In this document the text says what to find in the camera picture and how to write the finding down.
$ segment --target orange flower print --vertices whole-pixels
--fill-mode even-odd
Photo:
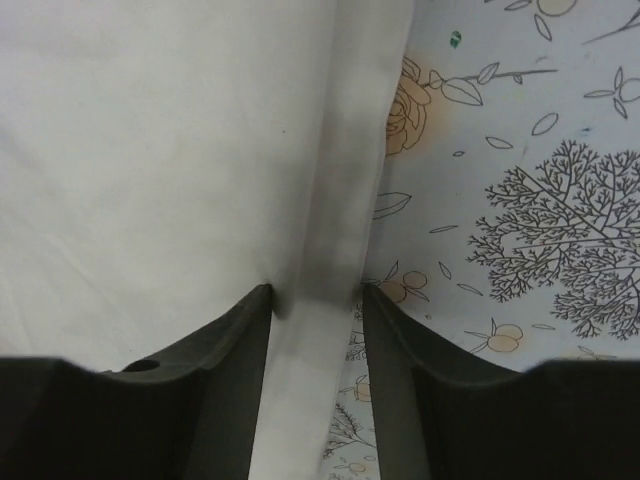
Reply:
[[[395,155],[413,147],[424,132],[431,96],[420,86],[420,67],[404,58],[402,75],[387,119],[386,154]]]

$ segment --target screw hole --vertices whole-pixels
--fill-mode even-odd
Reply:
[[[160,366],[160,362],[157,360],[138,360],[133,362],[123,372],[148,372]]]

